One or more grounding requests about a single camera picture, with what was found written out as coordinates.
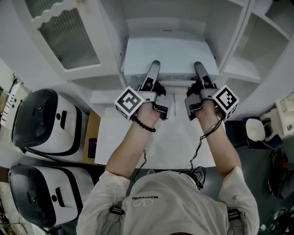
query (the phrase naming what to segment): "table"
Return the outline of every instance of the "table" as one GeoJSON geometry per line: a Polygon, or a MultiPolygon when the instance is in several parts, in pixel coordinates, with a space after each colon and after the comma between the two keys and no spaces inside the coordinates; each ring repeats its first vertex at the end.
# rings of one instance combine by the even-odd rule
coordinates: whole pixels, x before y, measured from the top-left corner
{"type": "MultiPolygon", "coordinates": [[[[131,121],[123,117],[101,118],[96,147],[96,164],[107,164],[113,151],[120,145],[125,137],[131,121]]],[[[155,126],[156,132],[152,134],[147,145],[147,162],[145,169],[189,169],[190,160],[203,135],[197,119],[189,121],[188,117],[172,116],[166,121],[159,120],[155,126]]],[[[144,162],[143,155],[136,168],[144,162]]],[[[193,160],[194,168],[197,166],[214,167],[207,140],[202,141],[197,157],[193,160]]]]}

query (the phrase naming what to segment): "white box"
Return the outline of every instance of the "white box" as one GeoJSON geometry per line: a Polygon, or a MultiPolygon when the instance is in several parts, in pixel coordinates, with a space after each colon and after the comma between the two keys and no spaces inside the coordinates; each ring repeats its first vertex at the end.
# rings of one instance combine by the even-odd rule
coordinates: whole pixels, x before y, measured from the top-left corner
{"type": "Polygon", "coordinates": [[[219,75],[202,36],[179,31],[136,31],[130,34],[121,69],[127,84],[132,88],[141,85],[154,60],[160,62],[158,81],[184,80],[186,86],[187,80],[196,76],[197,61],[203,63],[213,80],[219,75]]]}

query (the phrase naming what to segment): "beaded bracelet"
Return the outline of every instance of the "beaded bracelet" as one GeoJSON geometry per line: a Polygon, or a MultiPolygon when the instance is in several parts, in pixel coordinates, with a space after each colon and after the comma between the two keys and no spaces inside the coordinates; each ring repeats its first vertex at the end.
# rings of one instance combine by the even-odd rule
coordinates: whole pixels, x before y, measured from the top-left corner
{"type": "Polygon", "coordinates": [[[156,131],[155,128],[150,128],[150,127],[148,127],[148,126],[145,126],[143,123],[141,123],[141,122],[137,119],[137,117],[136,117],[135,115],[133,115],[130,119],[131,119],[133,122],[138,123],[138,124],[140,125],[140,127],[144,128],[144,129],[146,129],[146,130],[148,130],[148,131],[151,131],[151,132],[153,132],[153,133],[156,131]]]}

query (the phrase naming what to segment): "floor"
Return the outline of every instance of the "floor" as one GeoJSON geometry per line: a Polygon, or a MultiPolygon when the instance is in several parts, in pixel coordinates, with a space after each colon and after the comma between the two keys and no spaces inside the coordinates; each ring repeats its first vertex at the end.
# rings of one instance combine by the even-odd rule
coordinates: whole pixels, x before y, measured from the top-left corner
{"type": "MultiPolygon", "coordinates": [[[[246,146],[237,148],[237,152],[240,155],[243,173],[245,181],[250,188],[251,192],[255,196],[257,201],[260,224],[265,224],[268,228],[272,221],[272,215],[277,211],[287,207],[291,208],[294,205],[294,194],[290,195],[286,200],[278,200],[272,196],[268,191],[267,180],[270,174],[270,150],[251,150],[246,146]]],[[[95,172],[102,172],[102,167],[94,167],[95,172]]],[[[140,170],[136,179],[146,175],[147,170],[140,170]]],[[[219,177],[216,168],[207,168],[206,169],[206,181],[204,188],[201,190],[202,193],[212,197],[217,200],[219,190],[221,188],[221,178],[219,177]]],[[[0,197],[4,204],[4,208],[8,216],[13,222],[18,222],[21,216],[16,211],[14,204],[12,203],[11,192],[9,190],[9,185],[5,183],[0,183],[0,197]]],[[[66,234],[75,234],[76,222],[67,223],[63,226],[64,230],[67,231],[66,234]]],[[[273,234],[268,231],[260,231],[259,234],[273,234]]]]}

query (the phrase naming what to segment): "black band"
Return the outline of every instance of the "black band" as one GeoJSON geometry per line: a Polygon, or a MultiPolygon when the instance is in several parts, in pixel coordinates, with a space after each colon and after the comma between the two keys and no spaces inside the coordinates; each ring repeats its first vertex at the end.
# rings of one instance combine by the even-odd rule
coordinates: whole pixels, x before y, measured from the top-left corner
{"type": "Polygon", "coordinates": [[[151,131],[151,132],[153,132],[153,133],[156,131],[155,128],[150,128],[150,127],[148,127],[148,126],[145,126],[143,123],[141,123],[141,122],[137,119],[137,117],[136,117],[135,115],[133,115],[132,117],[130,117],[130,119],[131,119],[132,121],[138,123],[138,124],[140,125],[140,127],[144,128],[144,129],[146,129],[146,130],[148,130],[148,131],[151,131]]]}

